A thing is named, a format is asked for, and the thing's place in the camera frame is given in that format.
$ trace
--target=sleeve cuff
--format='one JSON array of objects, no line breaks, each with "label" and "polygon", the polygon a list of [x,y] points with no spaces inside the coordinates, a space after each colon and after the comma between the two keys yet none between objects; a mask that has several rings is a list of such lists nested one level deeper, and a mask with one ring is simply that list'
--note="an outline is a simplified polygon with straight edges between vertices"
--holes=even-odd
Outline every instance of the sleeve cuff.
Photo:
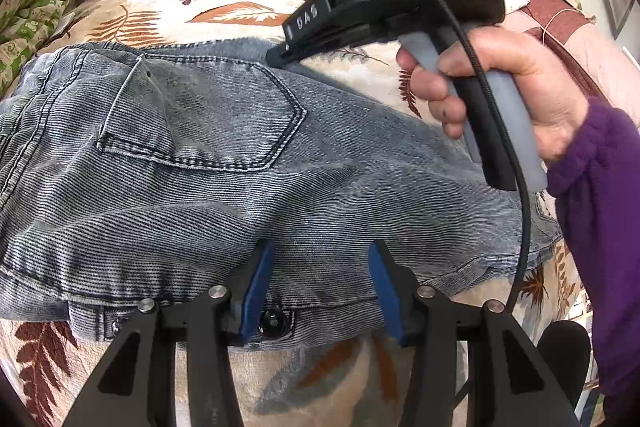
[{"label": "sleeve cuff", "polygon": [[612,109],[597,98],[589,99],[589,112],[562,159],[547,172],[548,191],[557,198],[585,172],[605,141]]}]

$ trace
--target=finger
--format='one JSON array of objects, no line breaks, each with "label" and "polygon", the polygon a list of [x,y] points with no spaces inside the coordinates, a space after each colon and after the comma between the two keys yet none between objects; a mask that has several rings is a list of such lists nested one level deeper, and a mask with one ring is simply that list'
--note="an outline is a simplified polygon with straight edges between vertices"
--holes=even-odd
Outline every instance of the finger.
[{"label": "finger", "polygon": [[465,103],[453,94],[444,100],[429,102],[429,110],[433,118],[443,123],[465,123],[466,120]]},{"label": "finger", "polygon": [[[484,71],[496,69],[519,75],[536,71],[535,57],[540,54],[540,50],[536,48],[540,44],[533,37],[498,26],[476,28],[469,32],[468,37]],[[440,55],[438,69],[451,76],[474,74],[460,42]]]},{"label": "finger", "polygon": [[403,70],[413,71],[418,61],[406,49],[400,48],[396,54],[396,62]]},{"label": "finger", "polygon": [[449,138],[454,140],[462,138],[462,135],[465,134],[465,125],[463,123],[443,123],[442,129]]},{"label": "finger", "polygon": [[411,90],[423,100],[444,100],[449,94],[447,81],[433,71],[425,71],[421,66],[411,75]]}]

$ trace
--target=jeans back pocket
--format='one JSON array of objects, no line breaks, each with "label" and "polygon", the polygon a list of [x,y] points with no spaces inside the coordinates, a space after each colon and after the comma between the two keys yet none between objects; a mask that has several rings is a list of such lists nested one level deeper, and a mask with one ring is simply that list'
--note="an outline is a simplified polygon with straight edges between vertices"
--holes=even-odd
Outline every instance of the jeans back pocket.
[{"label": "jeans back pocket", "polygon": [[259,171],[305,115],[289,88],[256,62],[140,55],[97,148],[187,169]]}]

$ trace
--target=black handheld device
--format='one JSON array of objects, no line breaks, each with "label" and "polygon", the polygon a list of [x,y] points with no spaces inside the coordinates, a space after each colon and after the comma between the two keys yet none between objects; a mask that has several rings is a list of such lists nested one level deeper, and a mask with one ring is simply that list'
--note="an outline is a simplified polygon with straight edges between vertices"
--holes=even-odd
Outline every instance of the black handheld device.
[{"label": "black handheld device", "polygon": [[[504,0],[443,0],[464,31],[504,20]],[[307,0],[283,24],[286,42],[268,51],[272,67],[344,46],[399,40],[427,70],[458,40],[436,0]],[[532,124],[524,102],[503,71],[486,74],[492,97],[522,168],[527,190],[546,188]],[[465,139],[471,158],[482,163],[489,185],[516,190],[516,179],[498,123],[477,79],[450,79],[450,90],[465,102]]]}]

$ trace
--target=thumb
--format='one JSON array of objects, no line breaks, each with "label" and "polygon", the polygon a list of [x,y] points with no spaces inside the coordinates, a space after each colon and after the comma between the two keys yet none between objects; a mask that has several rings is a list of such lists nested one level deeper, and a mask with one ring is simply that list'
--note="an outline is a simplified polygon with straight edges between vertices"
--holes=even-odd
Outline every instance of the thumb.
[{"label": "thumb", "polygon": [[[531,36],[499,26],[484,26],[471,30],[468,38],[484,71],[502,70],[527,75],[538,69],[536,57],[541,47]],[[438,69],[449,76],[474,76],[469,57],[460,42],[440,55]]]}]

